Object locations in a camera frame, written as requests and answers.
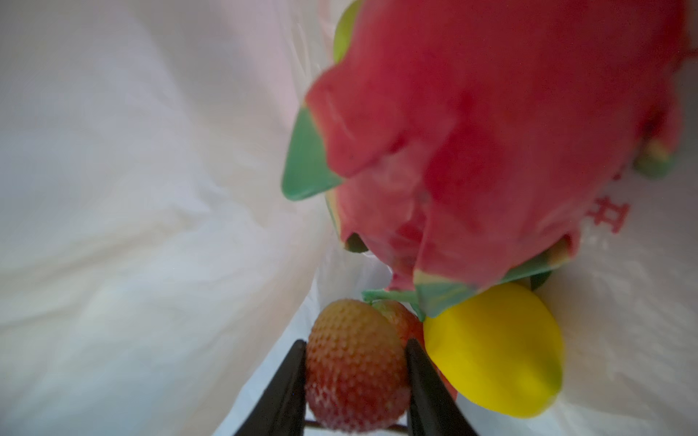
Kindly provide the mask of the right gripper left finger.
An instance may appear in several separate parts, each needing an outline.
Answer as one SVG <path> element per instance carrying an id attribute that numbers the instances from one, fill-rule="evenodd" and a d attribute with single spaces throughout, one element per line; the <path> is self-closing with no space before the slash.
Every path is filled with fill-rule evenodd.
<path id="1" fill-rule="evenodd" d="M 295 341 L 260 400 L 234 436 L 304 434 L 305 356 L 306 341 Z"/>

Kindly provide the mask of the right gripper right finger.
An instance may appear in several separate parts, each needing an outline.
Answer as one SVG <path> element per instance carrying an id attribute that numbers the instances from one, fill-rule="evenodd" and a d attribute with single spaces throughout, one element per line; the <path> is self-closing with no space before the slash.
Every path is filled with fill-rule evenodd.
<path id="1" fill-rule="evenodd" d="M 412 390 L 407 412 L 407 434 L 478 436 L 445 388 L 420 343 L 411 339 L 405 353 Z"/>

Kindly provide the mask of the small red toy strawberry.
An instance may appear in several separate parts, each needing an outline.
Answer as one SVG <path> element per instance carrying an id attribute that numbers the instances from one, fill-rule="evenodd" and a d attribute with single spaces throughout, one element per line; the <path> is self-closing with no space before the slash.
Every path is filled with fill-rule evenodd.
<path id="1" fill-rule="evenodd" d="M 330 430 L 372 432 L 396 424 L 409 407 L 411 386 L 394 325 L 367 303 L 327 305 L 306 346 L 305 397 Z"/>

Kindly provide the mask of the yellow toy lemon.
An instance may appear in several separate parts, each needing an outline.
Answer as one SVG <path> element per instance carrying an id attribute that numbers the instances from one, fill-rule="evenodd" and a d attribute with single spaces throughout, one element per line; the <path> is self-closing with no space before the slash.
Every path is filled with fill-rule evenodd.
<path id="1" fill-rule="evenodd" d="M 565 343 L 543 301 L 518 283 L 497 285 L 424 322 L 425 350 L 465 399 L 534 418 L 563 388 Z"/>

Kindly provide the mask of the pink plastic bag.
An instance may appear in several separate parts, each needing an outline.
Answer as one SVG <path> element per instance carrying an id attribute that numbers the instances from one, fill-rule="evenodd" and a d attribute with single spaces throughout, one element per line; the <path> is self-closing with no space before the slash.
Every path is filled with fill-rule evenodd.
<path id="1" fill-rule="evenodd" d="M 389 283 L 280 191 L 344 1 L 1 5 L 1 432 L 231 435 L 325 305 Z M 483 435 L 697 432 L 697 62 L 670 174 L 624 170 L 539 290 L 565 388 Z"/>

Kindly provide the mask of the red toy dragon fruit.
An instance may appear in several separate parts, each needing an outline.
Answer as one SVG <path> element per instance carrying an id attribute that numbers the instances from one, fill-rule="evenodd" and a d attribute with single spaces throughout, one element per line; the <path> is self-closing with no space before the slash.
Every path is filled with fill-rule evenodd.
<path id="1" fill-rule="evenodd" d="M 684 1 L 363 1 L 308 89 L 282 179 L 434 317 L 573 258 L 629 161 L 665 174 L 681 130 Z"/>

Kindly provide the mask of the green toy pear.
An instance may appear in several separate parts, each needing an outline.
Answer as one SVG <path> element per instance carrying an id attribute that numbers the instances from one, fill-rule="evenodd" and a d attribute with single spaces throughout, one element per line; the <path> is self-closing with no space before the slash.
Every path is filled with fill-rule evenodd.
<path id="1" fill-rule="evenodd" d="M 345 57 L 351 44 L 354 23 L 364 0 L 356 0 L 349 5 L 341 15 L 334 32 L 333 59 L 337 64 Z"/>

